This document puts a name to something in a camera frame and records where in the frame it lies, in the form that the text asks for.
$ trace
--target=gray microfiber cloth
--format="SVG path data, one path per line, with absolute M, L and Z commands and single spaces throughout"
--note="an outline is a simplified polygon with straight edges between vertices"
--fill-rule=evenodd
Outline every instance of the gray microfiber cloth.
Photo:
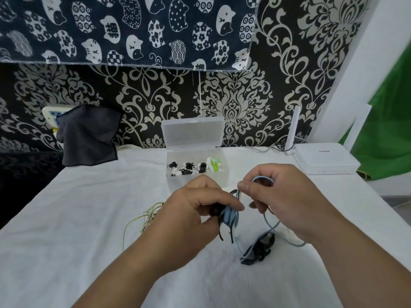
M 63 165 L 97 165 L 117 160 L 112 143 L 122 113 L 80 105 L 57 117 L 57 140 L 64 144 Z

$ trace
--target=white table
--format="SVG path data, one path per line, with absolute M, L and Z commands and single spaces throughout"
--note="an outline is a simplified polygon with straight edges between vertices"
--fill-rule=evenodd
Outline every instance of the white table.
M 233 187 L 257 164 L 295 164 L 274 150 L 224 153 Z M 121 253 L 127 222 L 170 195 L 165 160 L 163 149 L 124 150 L 117 161 L 59 173 L 0 231 L 0 307 L 72 305 Z M 343 215 L 411 269 L 411 228 L 359 176 L 310 178 Z M 139 222 L 127 228 L 127 245 L 140 228 Z M 255 210 L 240 213 L 242 248 L 266 229 Z M 277 239 L 263 262 L 244 266 L 222 235 L 224 242 L 216 238 L 186 267 L 159 280 L 144 307 L 341 307 L 311 245 L 294 248 Z

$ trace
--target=green fabric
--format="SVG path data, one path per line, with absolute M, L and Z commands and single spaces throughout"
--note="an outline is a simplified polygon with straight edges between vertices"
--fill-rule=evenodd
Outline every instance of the green fabric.
M 369 104 L 371 112 L 351 151 L 360 170 L 372 180 L 410 172 L 411 45 Z

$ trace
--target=cloth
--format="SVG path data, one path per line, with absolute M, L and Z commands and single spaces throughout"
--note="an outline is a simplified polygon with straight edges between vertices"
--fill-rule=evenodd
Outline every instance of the cloth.
M 296 164 L 274 150 L 223 151 L 233 189 L 257 164 Z M 61 171 L 0 230 L 0 307 L 69 308 L 121 253 L 126 224 L 170 196 L 166 153 L 121 150 L 116 162 Z M 357 174 L 310 178 L 344 216 L 411 269 L 411 228 Z M 249 198 L 241 201 L 246 208 L 235 235 L 245 250 L 268 227 L 248 207 Z M 140 235 L 142 223 L 129 225 L 125 247 Z M 294 248 L 277 237 L 263 262 L 245 266 L 228 228 L 221 230 L 224 242 L 217 237 L 186 267 L 158 280 L 143 307 L 342 307 L 310 244 Z
M 97 165 L 117 160 L 112 143 L 122 113 L 81 105 L 57 117 L 57 140 L 64 144 L 63 165 Z
M 0 0 L 0 60 L 245 69 L 258 0 Z
M 411 172 L 411 44 L 377 93 L 352 148 L 372 180 Z

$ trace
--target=hand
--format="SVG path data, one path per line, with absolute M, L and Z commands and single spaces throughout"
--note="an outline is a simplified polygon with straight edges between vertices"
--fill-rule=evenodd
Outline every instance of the hand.
M 159 276 L 183 267 L 218 235 L 216 216 L 203 223 L 200 218 L 208 216 L 216 202 L 244 210 L 241 202 L 208 176 L 193 179 L 173 192 L 130 248 Z
M 263 175 L 274 179 L 273 186 L 263 186 Z M 238 189 L 254 201 L 250 207 L 264 213 L 270 207 L 275 216 L 302 240 L 313 243 L 332 220 L 345 220 L 337 209 L 318 190 L 314 183 L 291 164 L 261 164 L 253 168 L 238 183 Z

